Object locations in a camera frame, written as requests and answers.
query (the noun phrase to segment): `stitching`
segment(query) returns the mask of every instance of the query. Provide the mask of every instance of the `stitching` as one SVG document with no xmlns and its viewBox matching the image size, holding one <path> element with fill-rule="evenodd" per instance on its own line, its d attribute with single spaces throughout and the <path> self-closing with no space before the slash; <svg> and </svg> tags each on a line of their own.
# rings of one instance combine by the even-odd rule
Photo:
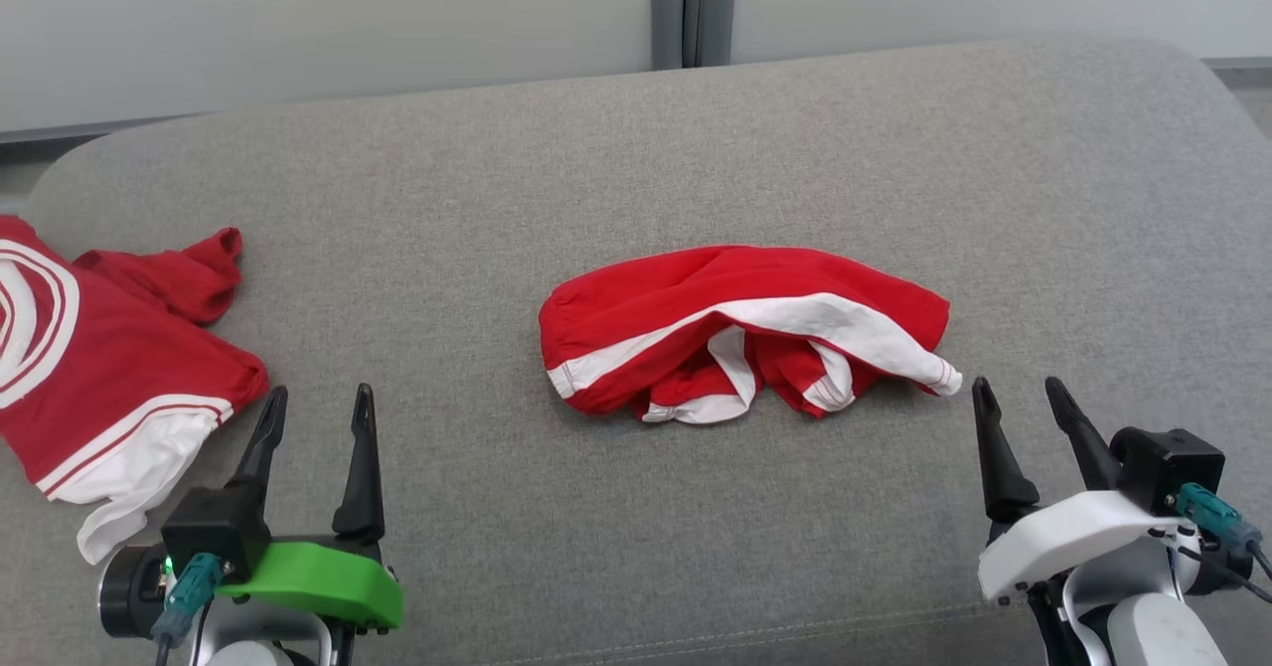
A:
<svg viewBox="0 0 1272 666">
<path fill-rule="evenodd" d="M 843 625 L 843 624 L 855 624 L 855 623 L 859 623 L 859 622 L 868 622 L 868 620 L 894 619 L 894 618 L 898 618 L 898 616 L 926 616 L 926 615 L 931 615 L 931 614 L 945 614 L 945 613 L 950 613 L 950 611 L 962 611 L 962 610 L 968 609 L 968 608 L 983 606 L 983 605 L 985 605 L 983 602 L 973 601 L 973 602 L 969 602 L 969 604 L 958 604 L 958 605 L 954 605 L 954 606 L 939 606 L 936 609 L 917 609 L 917 610 L 913 610 L 913 611 L 897 611 L 894 614 L 881 614 L 879 616 L 852 616 L 852 618 L 848 618 L 848 619 L 831 619 L 829 622 L 806 622 L 804 624 L 791 624 L 789 627 L 772 627 L 772 628 L 764 628 L 764 629 L 747 629 L 747 630 L 743 630 L 743 632 L 733 632 L 733 633 L 725 633 L 725 634 L 709 634 L 709 635 L 705 635 L 705 637 L 689 637 L 689 638 L 683 638 L 683 639 L 668 639 L 668 641 L 659 641 L 659 642 L 637 643 L 637 644 L 631 644 L 631 646 L 611 646 L 611 647 L 607 647 L 607 648 L 594 648 L 594 649 L 590 649 L 590 651 L 574 651 L 574 652 L 570 652 L 570 653 L 553 653 L 551 656 L 532 656 L 532 657 L 528 657 L 528 658 L 513 658 L 510 661 L 490 661 L 490 662 L 482 663 L 482 666 L 519 666 L 520 663 L 537 663 L 537 662 L 541 662 L 541 661 L 561 661 L 563 658 L 580 658 L 580 657 L 584 657 L 584 656 L 600 656 L 600 655 L 604 655 L 604 653 L 614 653 L 614 652 L 619 652 L 619 651 L 637 651 L 637 649 L 641 649 L 641 648 L 656 648 L 656 647 L 663 647 L 663 646 L 681 646 L 681 644 L 695 643 L 695 642 L 728 639 L 728 638 L 735 638 L 735 637 L 756 637 L 756 635 L 759 635 L 759 634 L 776 634 L 776 633 L 791 632 L 791 630 L 796 630 L 796 629 L 813 629 L 813 628 L 818 628 L 818 627 L 834 627 L 834 625 Z"/>
<path fill-rule="evenodd" d="M 815 639 L 815 638 L 822 638 L 822 637 L 834 637 L 834 635 L 842 635 L 842 634 L 864 634 L 864 633 L 881 632 L 881 630 L 888 630 L 888 629 L 925 627 L 925 625 L 929 625 L 929 624 L 937 624 L 940 622 L 957 622 L 957 620 L 979 619 L 981 616 L 988 616 L 991 614 L 995 614 L 995 611 L 988 611 L 988 610 L 987 611 L 973 611 L 973 613 L 968 613 L 968 614 L 959 614 L 957 616 L 939 616 L 936 619 L 926 619 L 926 620 L 922 620 L 922 622 L 908 622 L 908 623 L 904 623 L 904 624 L 880 624 L 880 625 L 876 625 L 876 627 L 864 627 L 864 628 L 860 628 L 860 629 L 836 629 L 836 630 L 832 630 L 832 632 L 820 632 L 820 633 L 817 633 L 817 634 L 799 634 L 799 635 L 792 635 L 792 637 L 778 637 L 778 638 L 773 638 L 773 639 L 752 641 L 752 642 L 742 642 L 742 643 L 722 643 L 722 644 L 716 644 L 716 646 L 703 646 L 703 647 L 698 647 L 698 648 L 684 648 L 684 649 L 681 649 L 681 651 L 664 651 L 664 652 L 660 652 L 660 653 L 645 653 L 642 656 L 625 656 L 622 658 L 609 658 L 609 660 L 605 660 L 605 661 L 590 661 L 589 666 L 603 666 L 604 663 L 621 663 L 621 662 L 630 663 L 632 661 L 641 661 L 641 660 L 645 660 L 645 658 L 660 658 L 660 657 L 664 657 L 664 656 L 683 656 L 686 653 L 705 653 L 705 652 L 709 652 L 709 651 L 724 651 L 726 648 L 745 648 L 745 647 L 750 647 L 750 646 L 766 646 L 766 644 L 771 644 L 771 643 L 786 643 L 786 642 L 795 642 L 795 641 L 808 641 L 808 639 Z"/>
</svg>

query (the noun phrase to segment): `red garment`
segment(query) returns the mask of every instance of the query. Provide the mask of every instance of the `red garment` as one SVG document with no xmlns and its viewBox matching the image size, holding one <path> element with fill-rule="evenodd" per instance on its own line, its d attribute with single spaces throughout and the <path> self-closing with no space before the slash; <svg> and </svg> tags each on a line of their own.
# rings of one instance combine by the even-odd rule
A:
<svg viewBox="0 0 1272 666">
<path fill-rule="evenodd" d="M 881 375 L 955 394 L 936 348 L 940 295 L 813 249 L 712 245 L 584 273 L 539 313 L 557 393 L 600 416 L 633 403 L 645 422 L 742 416 L 763 385 L 813 417 L 852 404 Z"/>
<path fill-rule="evenodd" d="M 265 366 L 196 323 L 225 313 L 243 241 L 220 230 L 186 250 L 90 250 L 62 262 L 27 222 L 0 219 L 0 435 L 50 500 L 111 500 L 79 543 L 97 562 L 145 526 Z"/>
</svg>

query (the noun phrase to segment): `red sleeve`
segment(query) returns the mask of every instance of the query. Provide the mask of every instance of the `red sleeve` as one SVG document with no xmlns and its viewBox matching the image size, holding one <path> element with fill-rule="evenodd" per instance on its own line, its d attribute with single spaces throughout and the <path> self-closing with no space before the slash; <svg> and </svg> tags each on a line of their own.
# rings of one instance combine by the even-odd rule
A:
<svg viewBox="0 0 1272 666">
<path fill-rule="evenodd" d="M 239 230 L 225 228 L 183 250 L 145 255 L 89 250 L 74 264 L 160 311 L 205 325 L 220 318 L 234 300 L 234 290 L 243 280 L 234 259 L 242 250 Z"/>
</svg>

